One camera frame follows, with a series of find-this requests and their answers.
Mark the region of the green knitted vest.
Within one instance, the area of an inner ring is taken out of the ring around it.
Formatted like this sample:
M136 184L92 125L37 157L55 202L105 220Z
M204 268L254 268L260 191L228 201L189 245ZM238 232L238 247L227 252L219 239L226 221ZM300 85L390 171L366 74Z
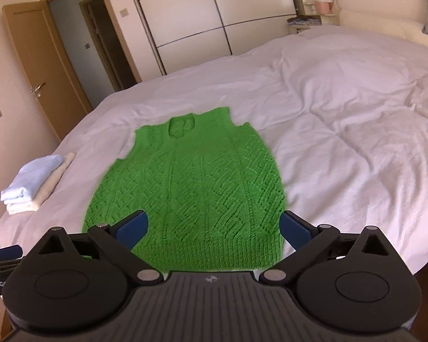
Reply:
M83 226L141 210L148 231L134 254L162 272L263 269L281 258L284 208L271 152L250 124L237 126L219 107L139 128L103 176Z

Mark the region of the folded cream cloth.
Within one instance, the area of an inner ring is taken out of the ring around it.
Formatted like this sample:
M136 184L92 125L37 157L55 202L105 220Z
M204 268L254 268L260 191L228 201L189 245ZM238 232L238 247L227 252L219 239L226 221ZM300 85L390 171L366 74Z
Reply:
M38 211L38 208L40 208L42 204L52 194L55 187L60 182L63 174L74 160L75 156L75 153L68 153L65 156L62 156L64 158L64 161L57 169L52 171L46 181L38 189L38 192L36 193L35 197L31 201L7 204L7 213L10 215L16 215L18 213L23 213L27 211Z

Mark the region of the folded light blue cloth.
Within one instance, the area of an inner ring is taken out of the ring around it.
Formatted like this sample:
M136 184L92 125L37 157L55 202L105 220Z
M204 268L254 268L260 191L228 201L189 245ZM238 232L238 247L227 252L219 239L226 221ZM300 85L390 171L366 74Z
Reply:
M64 158L56 154L28 162L17 172L11 184L3 189L1 201L5 205L31 201L52 171L63 161Z

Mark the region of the white bed duvet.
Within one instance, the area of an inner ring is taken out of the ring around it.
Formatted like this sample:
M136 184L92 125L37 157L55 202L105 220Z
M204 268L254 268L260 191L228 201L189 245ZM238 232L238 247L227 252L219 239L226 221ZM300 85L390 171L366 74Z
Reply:
M343 232L379 227L412 272L428 263L428 47L340 26L310 29L109 95L62 141L75 159L36 212L3 215L0 248L81 230L134 132L228 107L277 162L288 208Z

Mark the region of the white bedside shelf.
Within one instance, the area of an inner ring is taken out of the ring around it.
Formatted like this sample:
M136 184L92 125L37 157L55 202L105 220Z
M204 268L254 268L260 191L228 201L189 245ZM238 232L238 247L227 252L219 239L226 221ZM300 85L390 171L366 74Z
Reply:
M339 26L339 16L336 14L298 15L287 20L288 31L291 35L296 35L313 27L323 25Z

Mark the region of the wooden door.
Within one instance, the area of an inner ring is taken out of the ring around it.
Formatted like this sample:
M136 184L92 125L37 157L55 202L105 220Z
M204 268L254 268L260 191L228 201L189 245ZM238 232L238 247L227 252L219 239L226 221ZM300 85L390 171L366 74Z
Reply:
M49 4L22 2L2 8L14 52L46 120L62 140L92 111L57 30Z

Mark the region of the pink box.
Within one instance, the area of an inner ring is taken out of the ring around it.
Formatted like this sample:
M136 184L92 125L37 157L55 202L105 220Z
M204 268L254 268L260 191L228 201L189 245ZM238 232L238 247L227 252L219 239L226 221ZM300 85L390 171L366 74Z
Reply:
M325 2L317 0L315 2L315 9L319 15L328 15L332 13L333 2Z

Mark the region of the white sliding wardrobe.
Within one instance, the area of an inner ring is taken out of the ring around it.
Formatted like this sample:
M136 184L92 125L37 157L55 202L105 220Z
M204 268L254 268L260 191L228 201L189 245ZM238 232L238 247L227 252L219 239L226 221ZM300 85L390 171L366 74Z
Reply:
M134 0L166 75L286 36L293 0Z

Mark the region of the cream padded headboard cushion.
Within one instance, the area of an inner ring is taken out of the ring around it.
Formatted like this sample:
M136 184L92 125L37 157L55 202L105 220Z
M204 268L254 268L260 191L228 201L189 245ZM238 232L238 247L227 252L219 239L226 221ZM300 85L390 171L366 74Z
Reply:
M339 21L342 26L378 32L428 47L428 34L423 32L424 24L418 21L347 9L340 11Z

